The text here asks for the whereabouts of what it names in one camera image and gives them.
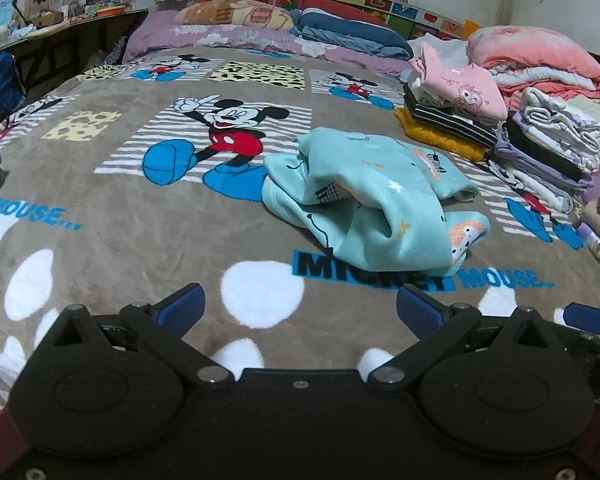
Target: purple clothing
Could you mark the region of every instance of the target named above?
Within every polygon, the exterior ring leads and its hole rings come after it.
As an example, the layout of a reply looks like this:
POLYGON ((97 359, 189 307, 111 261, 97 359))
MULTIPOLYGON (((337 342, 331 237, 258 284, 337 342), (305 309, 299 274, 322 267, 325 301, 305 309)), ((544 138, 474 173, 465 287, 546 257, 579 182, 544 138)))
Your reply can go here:
POLYGON ((144 23, 129 38, 124 62, 136 59, 151 50, 187 46, 225 46, 286 52, 315 57, 334 63, 366 68, 377 74, 398 77, 411 69, 407 61, 378 57, 349 48, 297 38, 288 32, 238 25, 177 25, 175 10, 150 12, 144 23))
POLYGON ((498 142, 493 148, 493 153, 498 158, 512 163, 519 170, 537 175, 567 193, 576 194, 581 190, 593 187, 593 180, 590 176, 583 177, 576 182, 521 152, 509 142, 506 132, 498 132, 498 142))

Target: red pillow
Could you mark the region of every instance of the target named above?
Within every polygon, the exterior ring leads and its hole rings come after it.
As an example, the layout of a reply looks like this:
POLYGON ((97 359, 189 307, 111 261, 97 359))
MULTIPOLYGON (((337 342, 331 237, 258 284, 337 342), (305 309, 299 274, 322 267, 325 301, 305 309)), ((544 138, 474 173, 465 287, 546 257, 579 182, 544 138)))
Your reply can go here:
POLYGON ((348 6, 347 4, 341 4, 334 0, 305 0, 302 5, 302 10, 305 9, 321 9, 343 18, 344 20, 354 20, 356 22, 371 23, 373 25, 379 25, 380 27, 391 28, 380 18, 369 14, 364 10, 348 6))

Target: white glove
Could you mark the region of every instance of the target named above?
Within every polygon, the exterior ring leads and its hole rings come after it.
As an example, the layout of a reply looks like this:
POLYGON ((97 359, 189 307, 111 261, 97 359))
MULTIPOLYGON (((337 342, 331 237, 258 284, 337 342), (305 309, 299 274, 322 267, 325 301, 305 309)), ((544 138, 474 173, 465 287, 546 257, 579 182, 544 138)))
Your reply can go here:
POLYGON ((186 97, 177 99, 177 101, 173 104, 173 109, 183 114, 186 112, 192 112, 193 110, 197 110, 206 103, 215 101, 219 97, 219 95, 209 95, 208 97, 203 97, 202 99, 198 99, 197 97, 186 97))

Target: pink shirt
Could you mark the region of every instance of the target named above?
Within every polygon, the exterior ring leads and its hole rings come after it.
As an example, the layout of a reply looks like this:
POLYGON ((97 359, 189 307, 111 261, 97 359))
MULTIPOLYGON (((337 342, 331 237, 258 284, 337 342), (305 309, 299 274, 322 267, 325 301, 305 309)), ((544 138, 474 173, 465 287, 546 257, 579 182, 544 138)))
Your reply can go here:
POLYGON ((411 60, 411 64, 420 74, 425 92, 439 95, 478 119, 507 119, 507 106, 487 70, 475 64, 460 70, 449 68, 428 43, 422 44, 422 56, 411 60))

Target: blue gripper pad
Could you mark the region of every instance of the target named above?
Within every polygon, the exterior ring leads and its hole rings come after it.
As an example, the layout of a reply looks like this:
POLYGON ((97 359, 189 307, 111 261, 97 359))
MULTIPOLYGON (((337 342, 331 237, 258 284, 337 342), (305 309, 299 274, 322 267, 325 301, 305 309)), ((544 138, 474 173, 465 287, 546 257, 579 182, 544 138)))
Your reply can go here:
POLYGON ((161 327, 182 339, 205 313, 205 291, 191 283, 149 308, 149 315, 161 327))
POLYGON ((571 303, 564 309, 564 322, 575 328, 600 335, 600 309, 571 303))
POLYGON ((423 339, 435 329, 443 326, 452 316, 448 306, 434 300, 413 285, 403 285, 398 289, 395 301, 400 321, 423 339))

